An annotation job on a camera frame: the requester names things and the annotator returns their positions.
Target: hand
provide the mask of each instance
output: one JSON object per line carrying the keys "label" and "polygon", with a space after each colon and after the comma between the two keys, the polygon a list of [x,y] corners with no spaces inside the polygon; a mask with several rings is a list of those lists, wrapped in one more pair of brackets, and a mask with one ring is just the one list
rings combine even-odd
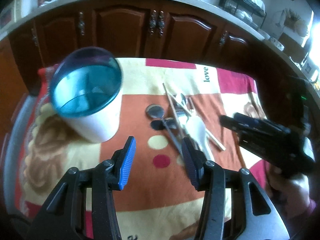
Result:
{"label": "hand", "polygon": [[[281,169],[270,165],[267,173],[269,186],[282,193],[286,199],[284,210],[287,218],[293,218],[303,214],[310,205],[308,177],[297,174],[291,179],[285,179]],[[266,188],[269,197],[272,197],[270,188]]]}

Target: wooden cabinet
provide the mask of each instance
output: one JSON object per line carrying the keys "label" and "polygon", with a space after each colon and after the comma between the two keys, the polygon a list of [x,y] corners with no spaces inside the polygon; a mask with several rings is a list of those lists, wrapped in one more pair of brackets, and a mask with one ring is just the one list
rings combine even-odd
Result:
{"label": "wooden cabinet", "polygon": [[11,130],[11,117],[27,88],[12,55],[9,39],[0,41],[0,136]]}
{"label": "wooden cabinet", "polygon": [[93,45],[115,57],[151,57],[149,21],[157,0],[101,0],[93,4]]}
{"label": "wooden cabinet", "polygon": [[43,66],[33,22],[28,22],[9,34],[9,40],[20,75],[31,94],[37,94],[37,71]]}
{"label": "wooden cabinet", "polygon": [[203,63],[215,50],[224,25],[207,11],[165,1],[158,15],[153,57]]}
{"label": "wooden cabinet", "polygon": [[250,71],[253,61],[253,38],[233,24],[227,24],[216,46],[215,58],[210,59],[216,67],[236,71]]}
{"label": "wooden cabinet", "polygon": [[44,66],[61,62],[71,52],[86,46],[80,22],[83,14],[74,9],[58,8],[35,19],[36,35]]}

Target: table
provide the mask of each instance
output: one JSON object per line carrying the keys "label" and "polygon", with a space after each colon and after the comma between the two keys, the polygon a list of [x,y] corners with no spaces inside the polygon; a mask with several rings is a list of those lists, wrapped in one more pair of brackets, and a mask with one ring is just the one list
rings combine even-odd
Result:
{"label": "table", "polygon": [[[39,70],[42,87],[20,153],[15,205],[34,217],[70,167],[95,167],[132,135],[137,150],[128,184],[123,191],[114,192],[122,238],[169,239],[199,219],[204,193],[192,187],[167,132],[153,130],[145,114],[150,104],[159,104],[168,113],[162,83],[172,94],[191,96],[207,129],[226,147],[220,152],[209,142],[215,161],[223,168],[250,168],[260,158],[238,146],[236,134],[220,126],[219,116],[239,112],[265,118],[265,114],[255,81],[247,75],[169,60],[117,60],[124,73],[120,126],[116,135],[102,144],[81,138],[52,109],[48,84],[57,65]],[[88,190],[86,223],[87,235],[92,237],[90,193]],[[226,220],[230,216],[231,195],[227,191]]]}

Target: blue lid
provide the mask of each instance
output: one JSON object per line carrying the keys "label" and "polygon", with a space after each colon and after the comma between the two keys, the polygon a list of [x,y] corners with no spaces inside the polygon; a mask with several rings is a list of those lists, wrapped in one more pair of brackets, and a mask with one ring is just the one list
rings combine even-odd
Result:
{"label": "blue lid", "polygon": [[94,114],[118,95],[122,72],[105,49],[87,47],[71,53],[56,70],[49,88],[53,108],[67,118]]}

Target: blue gripper pad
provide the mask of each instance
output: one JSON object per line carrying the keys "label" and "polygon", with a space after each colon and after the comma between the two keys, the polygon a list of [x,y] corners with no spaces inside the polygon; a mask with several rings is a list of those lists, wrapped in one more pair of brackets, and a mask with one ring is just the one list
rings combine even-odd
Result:
{"label": "blue gripper pad", "polygon": [[133,136],[129,136],[123,149],[115,151],[111,160],[115,163],[114,165],[114,178],[112,190],[123,190],[124,186],[128,182],[133,157],[136,152],[136,139]]}
{"label": "blue gripper pad", "polygon": [[204,177],[204,163],[207,159],[203,152],[194,149],[188,137],[182,140],[182,154],[191,184],[200,191]]}

